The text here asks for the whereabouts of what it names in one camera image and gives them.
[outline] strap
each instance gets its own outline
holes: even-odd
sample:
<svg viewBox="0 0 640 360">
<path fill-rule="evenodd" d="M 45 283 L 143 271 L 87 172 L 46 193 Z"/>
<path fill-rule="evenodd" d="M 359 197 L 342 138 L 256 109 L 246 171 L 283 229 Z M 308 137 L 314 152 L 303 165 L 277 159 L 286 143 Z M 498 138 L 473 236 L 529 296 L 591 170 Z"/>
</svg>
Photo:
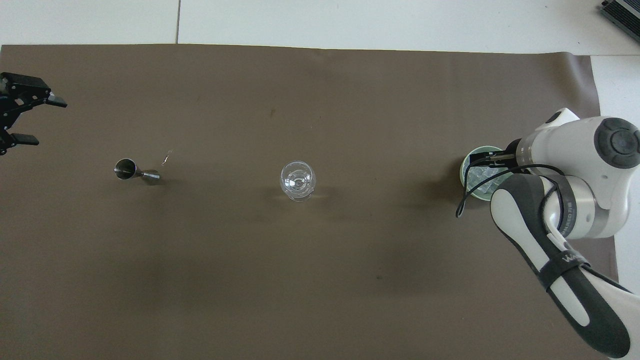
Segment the strap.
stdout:
<svg viewBox="0 0 640 360">
<path fill-rule="evenodd" d="M 590 266 L 589 263 L 587 263 L 587 259 L 576 250 L 568 249 L 558 252 L 540 269 L 538 280 L 545 288 L 545 291 L 547 291 L 549 290 L 549 286 L 551 286 L 558 277 L 562 276 L 566 271 L 582 264 Z"/>
</svg>

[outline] brown tablecloth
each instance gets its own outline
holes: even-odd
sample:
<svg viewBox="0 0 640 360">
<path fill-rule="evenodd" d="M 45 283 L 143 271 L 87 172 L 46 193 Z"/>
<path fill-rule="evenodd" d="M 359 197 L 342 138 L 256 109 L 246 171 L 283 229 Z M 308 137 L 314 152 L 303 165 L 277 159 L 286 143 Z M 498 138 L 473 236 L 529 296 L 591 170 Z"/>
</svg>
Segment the brown tablecloth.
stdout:
<svg viewBox="0 0 640 360">
<path fill-rule="evenodd" d="M 0 70 L 69 103 L 0 158 L 3 359 L 604 358 L 488 203 L 454 217 L 468 151 L 599 115 L 588 57 L 4 46 Z M 164 185 L 118 180 L 127 157 Z"/>
</svg>

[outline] jigger opening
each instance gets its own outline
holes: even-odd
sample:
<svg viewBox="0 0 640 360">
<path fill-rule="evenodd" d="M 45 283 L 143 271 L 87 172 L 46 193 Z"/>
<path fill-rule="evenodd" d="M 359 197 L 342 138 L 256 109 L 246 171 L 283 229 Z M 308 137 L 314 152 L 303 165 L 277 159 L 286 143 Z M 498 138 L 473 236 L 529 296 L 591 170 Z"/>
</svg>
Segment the jigger opening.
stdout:
<svg viewBox="0 0 640 360">
<path fill-rule="evenodd" d="M 120 180 L 128 180 L 136 175 L 136 163 L 132 159 L 122 159 L 118 161 L 113 172 Z"/>
</svg>

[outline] jigger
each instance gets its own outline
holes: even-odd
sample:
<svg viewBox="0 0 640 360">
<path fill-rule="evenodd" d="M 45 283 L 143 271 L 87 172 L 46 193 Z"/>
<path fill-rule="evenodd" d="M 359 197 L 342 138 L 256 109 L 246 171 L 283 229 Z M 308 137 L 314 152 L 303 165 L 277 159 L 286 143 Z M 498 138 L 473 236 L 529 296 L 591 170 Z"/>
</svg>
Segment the jigger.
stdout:
<svg viewBox="0 0 640 360">
<path fill-rule="evenodd" d="M 149 185 L 155 185 L 160 180 L 160 173 L 156 170 L 140 170 L 132 159 L 121 159 L 116 163 L 113 172 L 120 180 L 141 177 Z"/>
</svg>

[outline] white robotic arm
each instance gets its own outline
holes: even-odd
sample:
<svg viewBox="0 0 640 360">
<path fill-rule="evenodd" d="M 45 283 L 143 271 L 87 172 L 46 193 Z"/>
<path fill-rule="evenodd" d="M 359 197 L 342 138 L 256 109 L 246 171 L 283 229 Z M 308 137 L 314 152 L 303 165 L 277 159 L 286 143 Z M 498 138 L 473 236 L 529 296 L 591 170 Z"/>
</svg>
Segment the white robotic arm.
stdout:
<svg viewBox="0 0 640 360">
<path fill-rule="evenodd" d="M 617 118 L 557 112 L 499 156 L 552 165 L 514 174 L 491 199 L 493 221 L 516 246 L 578 334 L 611 358 L 640 359 L 640 297 L 591 269 L 566 239 L 613 235 L 628 215 L 640 132 Z"/>
</svg>

